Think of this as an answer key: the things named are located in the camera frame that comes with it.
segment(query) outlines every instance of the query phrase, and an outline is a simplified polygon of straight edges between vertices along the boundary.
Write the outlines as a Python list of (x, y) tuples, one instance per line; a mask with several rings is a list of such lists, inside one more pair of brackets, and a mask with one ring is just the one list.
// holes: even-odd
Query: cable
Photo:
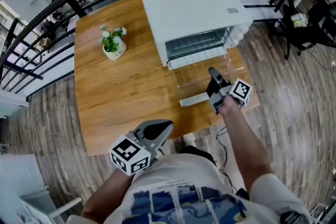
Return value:
[(331, 68), (327, 68), (327, 67), (324, 67), (320, 61), (315, 57), (314, 54), (312, 54), (309, 50), (307, 50), (307, 52), (309, 52), (310, 55), (312, 55), (314, 57), (314, 59), (316, 60), (316, 62), (320, 65), (320, 67), (322, 67), (324, 70), (329, 70), (331, 73), (334, 73), (334, 71), (331, 69)]
[(223, 134), (226, 134), (227, 133), (227, 130), (226, 130), (226, 127), (223, 127), (222, 129), (220, 129), (218, 132), (217, 132), (217, 135), (216, 135), (216, 140), (222, 145), (223, 149), (224, 149), (224, 152), (225, 152), (225, 159), (224, 159), (224, 164), (221, 166), (221, 168), (218, 170), (221, 174), (223, 174), (224, 176), (226, 176), (226, 178), (229, 180), (229, 183), (231, 185), (231, 191), (233, 193), (233, 190), (235, 189), (236, 192), (238, 191), (236, 189), (236, 187), (232, 184), (232, 181), (229, 177), (229, 175), (224, 171), (224, 168), (226, 166), (226, 163), (227, 163), (227, 147), (218, 139), (218, 137), (220, 135), (223, 135)]
[(158, 148), (157, 150), (160, 151), (163, 156), (165, 155), (162, 149)]

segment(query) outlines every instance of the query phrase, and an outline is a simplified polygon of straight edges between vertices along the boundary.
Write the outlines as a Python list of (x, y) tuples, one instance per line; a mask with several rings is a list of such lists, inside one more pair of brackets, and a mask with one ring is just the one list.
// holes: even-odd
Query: printed graphic on shirt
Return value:
[(209, 202), (220, 224), (237, 223), (247, 218), (243, 203), (229, 194), (212, 198)]
[(199, 201), (198, 193), (194, 185), (177, 187), (177, 193), (181, 206)]
[(154, 212), (165, 212), (175, 208), (170, 192), (153, 193), (152, 201)]
[(149, 191), (141, 191), (133, 194), (132, 215), (147, 214), (151, 211)]
[(151, 222), (149, 221), (149, 214), (141, 214), (141, 215), (134, 215), (134, 216), (129, 216), (126, 217), (123, 221), (122, 224), (150, 224)]
[(201, 187), (201, 192), (204, 200), (218, 197), (221, 195), (221, 193), (217, 189), (208, 187)]
[(177, 187), (177, 194), (185, 223), (213, 222), (213, 217), (207, 204), (203, 200), (200, 200), (197, 188), (194, 185)]
[(182, 180), (133, 193), (130, 213), (124, 216), (122, 224), (201, 224), (215, 223), (215, 219), (234, 224), (247, 218), (247, 210), (240, 200)]

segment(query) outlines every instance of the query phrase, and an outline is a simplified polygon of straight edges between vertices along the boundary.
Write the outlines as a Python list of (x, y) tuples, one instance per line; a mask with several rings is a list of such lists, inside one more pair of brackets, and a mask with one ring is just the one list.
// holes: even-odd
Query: person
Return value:
[(210, 154), (189, 145), (135, 177), (117, 169), (81, 217), (70, 216), (67, 224), (311, 223), (302, 202), (273, 174), (265, 147), (232, 97), (224, 97), (219, 113), (249, 197), (231, 194)]

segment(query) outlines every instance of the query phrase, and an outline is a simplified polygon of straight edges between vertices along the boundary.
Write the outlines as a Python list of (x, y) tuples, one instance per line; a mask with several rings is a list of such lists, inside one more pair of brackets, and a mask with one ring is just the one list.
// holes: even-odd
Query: hand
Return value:
[(230, 111), (234, 111), (235, 109), (239, 109), (236, 101), (231, 95), (227, 95), (223, 98), (223, 105), (218, 108), (218, 112), (224, 116)]

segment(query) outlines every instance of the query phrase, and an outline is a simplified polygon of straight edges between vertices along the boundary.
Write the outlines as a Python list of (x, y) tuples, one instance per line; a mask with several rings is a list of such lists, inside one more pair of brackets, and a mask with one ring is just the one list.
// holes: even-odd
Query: toaster oven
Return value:
[(225, 55), (253, 20), (239, 0), (143, 0), (162, 65), (170, 70)]

